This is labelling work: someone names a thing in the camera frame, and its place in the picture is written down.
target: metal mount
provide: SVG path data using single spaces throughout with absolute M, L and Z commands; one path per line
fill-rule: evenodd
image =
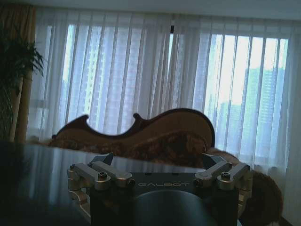
M 104 191 L 110 188 L 111 180 L 121 188 L 133 187 L 135 180 L 132 174 L 119 171 L 102 161 L 73 164 L 67 171 L 69 196 L 76 201 L 84 218 L 91 223 L 90 203 L 88 195 L 82 188 Z
M 232 163 L 226 162 L 222 157 L 216 158 L 208 154 L 203 154 L 213 165 L 204 172 L 195 174 L 195 185 L 199 188 L 210 187 L 217 181 L 219 189 L 224 191 L 238 189 L 238 217 L 244 212 L 246 201 L 252 197 L 253 172 L 250 166 L 239 163 L 232 167 Z

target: sheer white curtain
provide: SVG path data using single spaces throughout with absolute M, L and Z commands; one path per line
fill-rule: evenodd
M 167 108 L 203 112 L 215 147 L 274 178 L 285 194 L 285 216 L 296 225 L 300 28 L 292 21 L 177 16 L 166 99 Z
M 27 137 L 50 138 L 88 114 L 106 134 L 150 117 L 166 82 L 171 15 L 38 8 L 44 77 L 32 83 Z

